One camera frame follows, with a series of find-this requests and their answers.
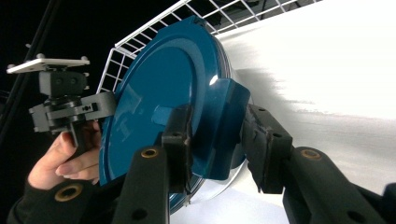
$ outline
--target white backdrop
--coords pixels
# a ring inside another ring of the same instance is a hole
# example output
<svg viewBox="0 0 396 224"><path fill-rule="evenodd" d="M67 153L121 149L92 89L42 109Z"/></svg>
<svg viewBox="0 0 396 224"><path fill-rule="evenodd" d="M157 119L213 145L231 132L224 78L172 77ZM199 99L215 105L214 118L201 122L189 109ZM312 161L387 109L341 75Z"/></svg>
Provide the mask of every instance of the white backdrop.
<svg viewBox="0 0 396 224"><path fill-rule="evenodd" d="M396 3L325 0L218 35L255 105L296 147L327 153L353 183L396 182ZM218 197L171 223L288 223L280 196L257 193L246 167Z"/></svg>

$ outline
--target blue plate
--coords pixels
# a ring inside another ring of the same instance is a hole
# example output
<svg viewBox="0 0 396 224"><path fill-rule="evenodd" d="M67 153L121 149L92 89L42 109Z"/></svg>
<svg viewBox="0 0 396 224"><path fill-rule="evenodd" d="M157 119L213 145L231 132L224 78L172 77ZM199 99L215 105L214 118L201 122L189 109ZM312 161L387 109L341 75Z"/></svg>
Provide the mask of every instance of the blue plate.
<svg viewBox="0 0 396 224"><path fill-rule="evenodd" d="M191 186L198 189L201 177L228 177L249 92L228 78L224 51L204 25L190 17L163 28L130 66L116 90L116 113L104 124L101 184L124 175L134 153L154 144L172 108L185 104L193 107ZM170 197L171 211L184 200L179 196Z"/></svg>

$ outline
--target black background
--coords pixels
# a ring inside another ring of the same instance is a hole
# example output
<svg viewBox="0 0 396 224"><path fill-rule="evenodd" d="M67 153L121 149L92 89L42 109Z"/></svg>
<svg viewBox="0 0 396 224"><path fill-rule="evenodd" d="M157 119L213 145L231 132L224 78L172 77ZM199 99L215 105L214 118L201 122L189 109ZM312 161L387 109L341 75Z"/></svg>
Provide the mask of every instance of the black background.
<svg viewBox="0 0 396 224"><path fill-rule="evenodd" d="M114 44L172 6L177 0L152 1L62 1L49 29L41 53L47 58L80 59L87 56L91 89L94 94ZM16 75L7 75L7 65L23 63L35 31L49 1L0 1L0 90L11 91ZM12 118L4 143L0 146L0 223L23 193L26 176L45 153L52 139L34 133L28 108L44 102L38 91L37 75L32 74L18 110Z"/></svg>

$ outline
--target black pole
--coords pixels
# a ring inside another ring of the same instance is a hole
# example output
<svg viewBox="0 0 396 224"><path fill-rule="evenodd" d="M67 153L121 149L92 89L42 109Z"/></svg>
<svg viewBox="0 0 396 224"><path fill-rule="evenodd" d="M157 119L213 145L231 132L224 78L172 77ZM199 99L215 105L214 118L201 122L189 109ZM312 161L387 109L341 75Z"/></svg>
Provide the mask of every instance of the black pole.
<svg viewBox="0 0 396 224"><path fill-rule="evenodd" d="M25 62L33 60L35 55L40 52L61 2L62 0L49 1L46 11L44 12L44 16L41 19L40 24L38 25L37 31L35 32L35 37L33 38L32 45L26 54L24 60ZM12 90L8 96L4 108L4 113L0 118L0 146L2 146L4 142L9 125L11 124L13 117L15 116L15 113L21 102L21 98L29 82L30 75L30 73L18 74L14 85L12 86Z"/></svg>

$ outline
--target white wire rack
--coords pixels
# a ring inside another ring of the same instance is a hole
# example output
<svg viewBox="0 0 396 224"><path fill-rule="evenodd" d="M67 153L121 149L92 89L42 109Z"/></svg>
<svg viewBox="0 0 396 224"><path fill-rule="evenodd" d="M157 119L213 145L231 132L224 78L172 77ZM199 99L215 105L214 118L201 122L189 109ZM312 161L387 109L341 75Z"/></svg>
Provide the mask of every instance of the white wire rack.
<svg viewBox="0 0 396 224"><path fill-rule="evenodd" d="M206 29L218 35L247 24L286 13L318 0L180 0L157 17L124 37L111 49L97 92L115 91L137 54L160 29L196 15Z"/></svg>

